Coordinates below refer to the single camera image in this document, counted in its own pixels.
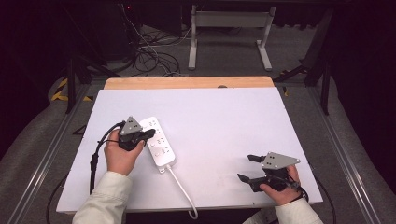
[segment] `wrist strap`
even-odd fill
[[[303,198],[303,194],[300,192],[300,196],[298,196],[297,198],[293,199],[290,203],[293,203],[293,202],[295,202],[295,201],[297,201],[299,199],[302,199],[302,198]]]

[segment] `white cable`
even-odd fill
[[[181,38],[180,41],[178,41],[178,42],[175,43],[175,44],[152,45],[152,46],[142,47],[142,48],[158,48],[158,47],[166,47],[166,46],[176,46],[176,45],[180,44],[181,42],[183,42],[183,40],[189,39],[189,38],[187,38],[187,35],[189,34],[190,30],[191,30],[191,27],[190,27],[190,29],[187,31],[187,33],[184,35],[184,37]],[[165,40],[168,40],[168,39],[170,39],[170,38],[163,39],[163,40],[158,40],[157,42],[162,42],[162,41],[165,41]]]
[[[123,12],[125,19],[132,25],[132,27],[134,27],[134,30],[136,31],[136,33],[140,36],[140,38],[142,38],[142,39],[146,42],[146,44],[152,49],[152,51],[154,51],[155,56],[156,56],[156,57],[155,57],[155,64],[157,64],[157,63],[158,63],[158,53],[157,53],[157,51],[155,51],[155,49],[146,41],[145,37],[143,37],[143,36],[137,31],[137,29],[136,29],[136,27],[134,26],[134,24],[129,20],[128,16],[127,16],[126,13],[125,13],[125,9],[124,9],[124,7],[123,7],[123,4],[119,4],[119,7],[120,7],[121,11]]]
[[[195,217],[191,214],[191,211],[189,211],[190,217],[192,219],[198,219],[198,211],[195,207],[195,205],[192,203],[192,200],[190,199],[189,195],[187,194],[186,190],[183,189],[183,187],[181,186],[180,182],[178,182],[177,177],[175,176],[175,173],[173,173],[171,166],[168,164],[166,165],[166,169],[169,170],[169,172],[171,172],[172,176],[174,177],[174,179],[176,180],[176,182],[178,183],[178,186],[181,188],[181,190],[183,190],[184,195],[186,195],[186,198],[189,200],[191,206],[192,206],[192,210],[194,210],[195,213]]]

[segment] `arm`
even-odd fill
[[[78,209],[73,223],[121,223],[132,188],[128,174],[134,169],[137,156],[143,150],[141,141],[134,150],[119,147],[118,132],[113,131],[105,146],[107,172],[87,201]]]
[[[300,182],[297,169],[294,165],[287,167],[289,176],[297,182]],[[286,188],[278,192],[268,185],[261,184],[260,188],[268,194],[277,204],[275,207],[279,223],[287,224],[319,224],[323,223],[318,214],[312,209],[309,203],[304,199],[297,199],[301,192],[295,189]]]

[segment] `finger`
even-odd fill
[[[113,130],[108,136],[108,140],[118,141],[119,140],[119,131],[120,129]]]
[[[262,189],[262,191],[264,191],[270,197],[277,193],[276,190],[274,190],[273,188],[271,188],[269,185],[266,184],[260,184],[260,189]]]
[[[139,156],[139,154],[143,151],[143,146],[145,145],[145,141],[141,140],[136,147],[131,150],[129,153],[132,154],[134,157],[137,158],[137,156]]]
[[[298,171],[295,165],[291,165],[287,167],[289,176],[293,178],[294,181],[300,182],[300,178],[298,177]]]

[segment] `metal stand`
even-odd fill
[[[262,40],[257,40],[257,47],[262,56],[262,63],[266,71],[272,71],[272,66],[265,49],[271,24],[275,16],[275,7],[269,12],[222,12],[222,11],[191,11],[191,44],[189,69],[194,70],[197,54],[196,28],[199,27],[264,27]]]
[[[320,77],[323,76],[320,104],[326,115],[329,115],[327,105],[329,98],[330,69],[328,65],[329,58],[323,55],[322,47],[332,20],[332,12],[333,9],[329,8],[323,15],[308,51],[305,54],[305,58],[302,60],[302,65],[289,72],[285,72],[280,77],[273,78],[274,82],[283,82],[284,80],[307,70],[308,72],[304,83],[306,86],[315,86]]]
[[[108,77],[119,77],[114,72],[104,68],[103,66],[94,63],[84,56],[74,56],[70,59],[67,65],[67,90],[68,90],[68,104],[66,114],[68,114],[76,104],[76,79],[75,75],[81,84],[91,84],[91,72],[87,69],[90,66],[97,71],[103,73]]]

